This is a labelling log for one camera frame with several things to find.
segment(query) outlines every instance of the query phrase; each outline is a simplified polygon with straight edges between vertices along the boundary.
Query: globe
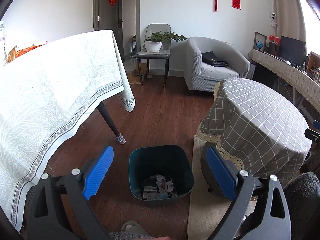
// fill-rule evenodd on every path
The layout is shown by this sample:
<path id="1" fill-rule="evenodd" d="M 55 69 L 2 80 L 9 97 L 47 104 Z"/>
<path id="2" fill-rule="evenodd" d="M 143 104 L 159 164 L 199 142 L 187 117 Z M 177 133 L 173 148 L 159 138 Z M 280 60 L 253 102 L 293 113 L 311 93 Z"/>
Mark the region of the globe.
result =
<path id="1" fill-rule="evenodd" d="M 256 45 L 257 45 L 257 48 L 258 48 L 259 50 L 262 49 L 262 47 L 263 47 L 263 44 L 262 44 L 261 41 L 257 41 Z"/>

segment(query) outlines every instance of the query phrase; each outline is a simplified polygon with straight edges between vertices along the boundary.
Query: red tassel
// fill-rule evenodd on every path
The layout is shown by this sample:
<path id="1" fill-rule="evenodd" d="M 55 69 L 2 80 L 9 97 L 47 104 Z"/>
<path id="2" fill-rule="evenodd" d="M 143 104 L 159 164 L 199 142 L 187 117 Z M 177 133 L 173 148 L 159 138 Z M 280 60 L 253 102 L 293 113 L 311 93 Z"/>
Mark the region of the red tassel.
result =
<path id="1" fill-rule="evenodd" d="M 218 11 L 218 0 L 215 0 L 215 11 Z"/>

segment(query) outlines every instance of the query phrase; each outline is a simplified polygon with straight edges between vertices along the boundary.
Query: blue gripper pad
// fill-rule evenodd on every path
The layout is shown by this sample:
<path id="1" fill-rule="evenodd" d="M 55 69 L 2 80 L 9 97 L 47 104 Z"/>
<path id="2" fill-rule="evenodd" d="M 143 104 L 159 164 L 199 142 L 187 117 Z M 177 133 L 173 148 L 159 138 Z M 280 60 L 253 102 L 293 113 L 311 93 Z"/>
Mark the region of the blue gripper pad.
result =
<path id="1" fill-rule="evenodd" d="M 227 161 L 220 156 L 215 147 L 207 149 L 207 164 L 225 197 L 234 201 L 237 197 L 236 186 L 238 181 L 233 171 L 236 167 L 231 168 Z"/>
<path id="2" fill-rule="evenodd" d="M 108 146 L 104 152 L 93 163 L 92 168 L 84 178 L 83 196 L 89 200 L 91 196 L 96 195 L 104 176 L 113 161 L 113 148 Z"/>
<path id="3" fill-rule="evenodd" d="M 318 122 L 318 121 L 313 121 L 313 124 L 312 124 L 312 125 L 313 125 L 314 128 L 320 130 L 320 122 Z"/>

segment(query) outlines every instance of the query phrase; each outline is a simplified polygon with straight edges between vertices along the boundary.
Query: gray door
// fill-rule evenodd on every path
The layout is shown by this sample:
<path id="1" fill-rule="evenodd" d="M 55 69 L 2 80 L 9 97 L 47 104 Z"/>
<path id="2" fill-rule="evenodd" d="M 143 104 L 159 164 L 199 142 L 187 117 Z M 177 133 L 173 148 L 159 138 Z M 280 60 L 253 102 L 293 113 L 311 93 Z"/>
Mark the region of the gray door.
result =
<path id="1" fill-rule="evenodd" d="M 122 0 L 117 0 L 111 5 L 109 0 L 98 0 L 98 29 L 112 30 L 119 48 L 122 60 L 124 60 L 123 34 L 122 34 Z"/>

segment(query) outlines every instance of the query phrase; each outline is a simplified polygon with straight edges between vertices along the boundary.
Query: picture frame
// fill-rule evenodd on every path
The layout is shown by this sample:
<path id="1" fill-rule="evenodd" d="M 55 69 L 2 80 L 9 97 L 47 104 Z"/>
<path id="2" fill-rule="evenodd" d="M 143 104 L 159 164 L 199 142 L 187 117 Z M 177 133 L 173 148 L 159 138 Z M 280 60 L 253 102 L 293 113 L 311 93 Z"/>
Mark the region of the picture frame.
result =
<path id="1" fill-rule="evenodd" d="M 261 41 L 262 44 L 263 44 L 263 47 L 261 49 L 259 49 L 257 47 L 257 42 L 258 41 Z M 258 32 L 255 32 L 254 34 L 254 43 L 253 43 L 253 49 L 255 50 L 259 50 L 259 51 L 265 51 L 266 49 L 266 43 L 267 43 L 267 36 L 261 34 L 261 33 L 258 33 Z"/>

